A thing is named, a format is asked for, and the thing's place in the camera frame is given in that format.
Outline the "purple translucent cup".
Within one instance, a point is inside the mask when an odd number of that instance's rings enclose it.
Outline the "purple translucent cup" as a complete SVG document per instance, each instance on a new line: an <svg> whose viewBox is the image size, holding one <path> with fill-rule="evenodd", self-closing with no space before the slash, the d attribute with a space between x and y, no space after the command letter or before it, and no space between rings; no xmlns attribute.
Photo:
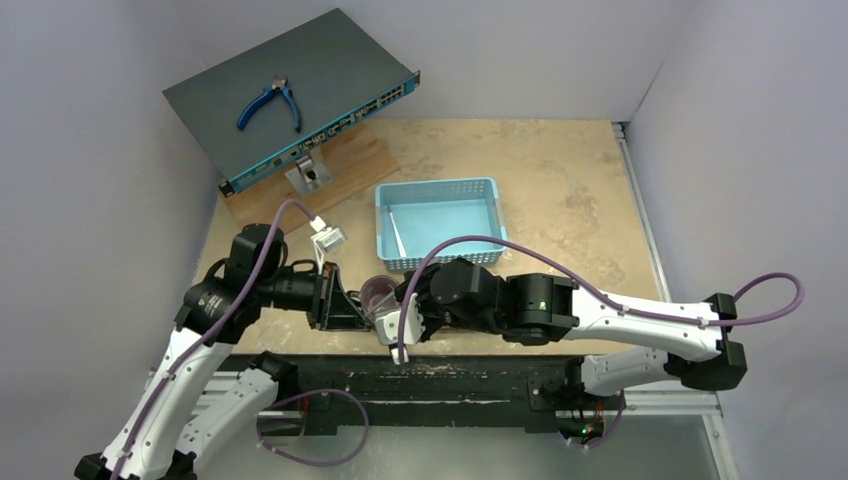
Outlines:
<svg viewBox="0 0 848 480"><path fill-rule="evenodd" d="M366 309L369 304L373 301L374 298L379 299L382 296L385 296L389 293L393 293L396 298L395 289L399 286L399 282L387 275L378 275L368 279L361 287L359 291L359 300L360 304L369 318L376 318L368 316L366 313Z"/></svg>

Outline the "light blue plastic basket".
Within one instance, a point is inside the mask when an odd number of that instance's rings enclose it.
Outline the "light blue plastic basket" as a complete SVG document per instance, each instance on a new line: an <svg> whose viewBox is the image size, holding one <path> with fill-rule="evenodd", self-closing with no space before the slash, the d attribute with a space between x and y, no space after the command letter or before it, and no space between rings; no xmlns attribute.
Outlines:
<svg viewBox="0 0 848 480"><path fill-rule="evenodd" d="M398 253L387 208L391 207L406 258ZM389 271L415 269L438 244L478 235L506 240L500 195L491 177L381 184L375 191L376 252Z"/></svg>

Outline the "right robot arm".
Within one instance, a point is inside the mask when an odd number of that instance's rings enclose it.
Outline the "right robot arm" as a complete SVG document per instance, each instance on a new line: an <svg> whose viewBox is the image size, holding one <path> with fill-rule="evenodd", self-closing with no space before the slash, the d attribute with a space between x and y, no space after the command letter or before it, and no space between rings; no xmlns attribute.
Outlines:
<svg viewBox="0 0 848 480"><path fill-rule="evenodd" d="M724 294L694 304L594 295L566 277L503 278L457 258L426 267L417 281L407 273L395 295L409 302L406 314L387 324L398 364L406 362L408 346L427 341L444 326L523 346L562 340L628 345L626 351L580 357L567 367L561 392L576 407L660 381L678 380L693 390L732 390L748 371L743 345L717 324L735 310Z"/></svg>

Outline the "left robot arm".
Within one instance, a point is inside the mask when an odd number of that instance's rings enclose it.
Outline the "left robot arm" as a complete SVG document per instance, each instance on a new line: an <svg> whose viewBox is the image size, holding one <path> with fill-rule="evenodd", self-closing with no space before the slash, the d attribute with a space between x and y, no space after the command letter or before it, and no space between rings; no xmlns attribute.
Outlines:
<svg viewBox="0 0 848 480"><path fill-rule="evenodd" d="M195 479L262 410L292 407L304 420L312 399L334 395L328 386L302 387L296 364L263 352L211 406L194 412L263 308L304 312L319 327L364 326L359 305L336 279L337 266L324 259L345 234L321 218L310 226L315 257L292 264L274 225L249 225L233 239L229 256L185 293L162 361L130 418L103 452L80 459L75 478Z"/></svg>

